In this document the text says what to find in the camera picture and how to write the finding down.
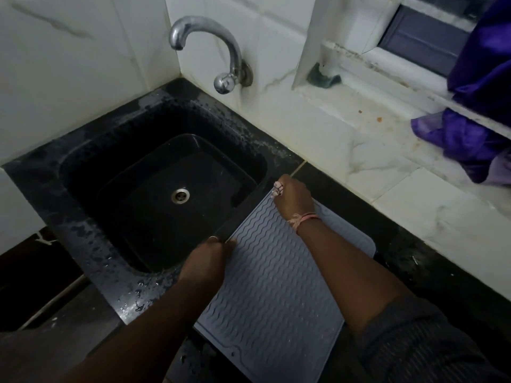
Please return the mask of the person's left hand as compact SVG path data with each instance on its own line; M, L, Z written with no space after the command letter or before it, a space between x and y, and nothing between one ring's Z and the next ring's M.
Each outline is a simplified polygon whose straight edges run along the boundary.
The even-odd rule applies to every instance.
M216 251L208 246L208 239L188 256L178 277L178 283L215 294L221 288L225 267L233 251Z

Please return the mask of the person's right hand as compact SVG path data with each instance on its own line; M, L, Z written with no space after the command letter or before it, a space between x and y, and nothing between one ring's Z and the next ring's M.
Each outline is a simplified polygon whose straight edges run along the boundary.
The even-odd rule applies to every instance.
M301 181L293 179L293 199L273 200L280 215L287 221L293 214L315 212L315 205L310 191Z

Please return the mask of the grey ribbed silicone drying mat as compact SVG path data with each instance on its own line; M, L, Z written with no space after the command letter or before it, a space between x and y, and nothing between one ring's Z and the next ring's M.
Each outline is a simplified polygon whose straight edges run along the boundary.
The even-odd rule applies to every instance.
M268 193L233 233L224 283L194 328L252 383L317 383L344 318Z

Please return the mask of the person's left forearm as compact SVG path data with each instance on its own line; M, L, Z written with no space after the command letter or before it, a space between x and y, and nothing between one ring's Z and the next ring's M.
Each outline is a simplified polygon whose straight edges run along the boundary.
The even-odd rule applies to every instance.
M58 383L163 383L178 349L223 283L182 276L143 314Z

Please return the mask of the person's right forearm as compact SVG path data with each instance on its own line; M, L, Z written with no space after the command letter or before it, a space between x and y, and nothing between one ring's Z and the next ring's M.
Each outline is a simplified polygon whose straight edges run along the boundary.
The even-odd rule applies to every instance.
M310 251L351 331L360 335L393 301L412 292L389 270L329 228L304 222L297 235Z

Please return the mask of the pink thread wristband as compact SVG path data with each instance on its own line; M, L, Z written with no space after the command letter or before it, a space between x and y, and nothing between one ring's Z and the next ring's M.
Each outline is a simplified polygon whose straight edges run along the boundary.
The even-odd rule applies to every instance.
M293 229L293 231L295 233L297 233L300 225L302 225L306 221L315 220L315 219L321 220L321 218L315 212L308 212L308 213L304 213L304 214L295 213L295 214L293 214L291 219L287 220L287 223L290 225L290 227Z

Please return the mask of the black kitchen sink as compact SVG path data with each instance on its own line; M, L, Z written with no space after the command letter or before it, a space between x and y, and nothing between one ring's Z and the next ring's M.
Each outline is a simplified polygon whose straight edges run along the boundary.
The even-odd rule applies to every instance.
M302 162L181 77L3 170L128 324L176 282L190 251L226 241ZM178 188L185 204L171 201Z

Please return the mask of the green scrub sponge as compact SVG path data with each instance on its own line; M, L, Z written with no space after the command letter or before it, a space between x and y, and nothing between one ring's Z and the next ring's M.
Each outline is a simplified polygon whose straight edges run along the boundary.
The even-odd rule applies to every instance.
M321 64L317 62L309 71L306 80L310 85L322 89L329 89L342 82L339 74L334 76L326 76L322 74L320 66Z

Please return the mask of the purple cloth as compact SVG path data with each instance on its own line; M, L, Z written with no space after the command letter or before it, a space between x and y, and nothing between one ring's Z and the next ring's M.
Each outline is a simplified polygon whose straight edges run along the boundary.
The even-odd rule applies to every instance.
M452 99L511 128L511 0L496 0L448 75ZM411 120L413 133L443 150L476 184L511 185L511 139L452 109Z

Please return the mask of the chrome wall tap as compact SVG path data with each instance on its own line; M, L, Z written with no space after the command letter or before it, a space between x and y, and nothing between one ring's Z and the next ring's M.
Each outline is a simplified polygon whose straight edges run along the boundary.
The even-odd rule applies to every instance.
M173 23L169 44L178 53L181 72L197 82L210 82L220 95L253 84L252 68L234 35L212 18L184 16Z

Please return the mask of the white window frame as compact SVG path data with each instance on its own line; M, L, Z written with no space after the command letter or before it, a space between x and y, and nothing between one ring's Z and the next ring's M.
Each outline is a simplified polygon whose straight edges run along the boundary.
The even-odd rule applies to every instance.
M323 78L404 117L449 108L511 140L511 126L454 100L448 75L496 0L315 0L293 89Z

